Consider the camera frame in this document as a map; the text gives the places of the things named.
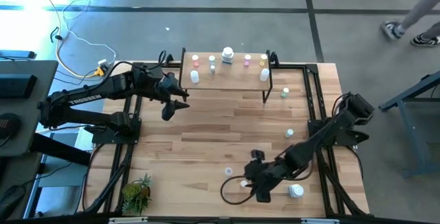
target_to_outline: sneaker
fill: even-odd
[[[396,32],[396,27],[400,25],[399,21],[384,21],[380,24],[380,28],[387,37],[392,40],[397,40],[403,36],[402,33]]]
[[[421,46],[421,47],[436,47],[436,46],[440,45],[439,37],[434,37],[434,38],[431,38],[426,41],[426,40],[422,39],[421,35],[422,34],[417,35],[415,38],[413,38],[411,40],[411,45]]]

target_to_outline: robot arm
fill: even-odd
[[[289,146],[274,161],[263,163],[264,152],[253,150],[253,160],[245,166],[245,177],[252,182],[251,195],[255,194],[258,202],[269,203],[270,190],[284,179],[297,177],[314,153],[332,145],[340,131],[368,123],[373,117],[373,109],[359,94],[348,93],[340,103],[339,114],[326,119],[324,126],[307,141]]]
[[[41,112],[40,123],[45,128],[56,128],[67,122],[95,124],[109,127],[115,132],[130,132],[131,121],[128,113],[116,112],[110,115],[81,111],[72,107],[103,98],[120,100],[132,95],[165,103],[162,119],[166,121],[171,119],[175,110],[189,107],[177,100],[171,100],[171,95],[189,96],[179,87],[173,73],[164,74],[160,66],[148,68],[146,65],[140,65],[133,66],[132,71],[107,76],[96,85],[53,93],[38,104]]]

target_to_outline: concrete floor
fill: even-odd
[[[55,4],[65,5],[70,1],[54,0]],[[316,38],[319,37],[323,60],[337,64],[343,90],[361,93],[374,106],[438,70],[439,49],[415,48],[409,40],[437,22],[440,15],[423,18],[408,30],[403,39],[394,43],[386,41],[378,28],[383,20],[404,17],[386,14],[393,11],[404,14],[417,0],[312,1],[317,9],[316,24],[310,23],[307,11],[313,10],[307,10],[310,6],[307,6],[306,0],[91,0],[92,5],[112,7],[282,10],[275,14],[262,13],[261,10],[260,13],[200,10],[88,12],[73,21],[71,27],[91,42],[112,46],[119,53],[119,60],[156,59],[163,49],[178,57],[182,47],[209,52],[230,45],[240,52],[274,50],[284,62],[316,63]],[[57,26],[55,13],[38,9],[47,6],[47,0],[0,0],[0,5],[3,5],[0,11],[3,19],[0,23],[2,48],[33,50],[38,53],[38,59],[55,59],[54,44],[49,40],[50,32]],[[4,10],[7,5],[24,5],[25,9]],[[326,9],[346,14],[323,14],[322,10]],[[374,14],[362,14],[369,10],[375,10]],[[96,66],[98,60],[110,59],[112,54],[69,38],[62,48],[61,57],[72,69],[85,74]],[[52,91],[73,87],[54,82]],[[86,109],[99,110],[101,106],[102,103],[91,104]],[[411,110],[416,115],[426,108],[414,107]],[[418,119],[417,126],[427,129],[429,136],[438,133],[436,120],[432,117]],[[394,219],[438,222],[440,174],[402,178],[402,168],[411,168],[414,161],[397,110],[392,109],[388,113],[377,111],[362,130],[371,136],[359,146],[371,213]],[[72,195],[71,201],[76,200],[76,196]]]

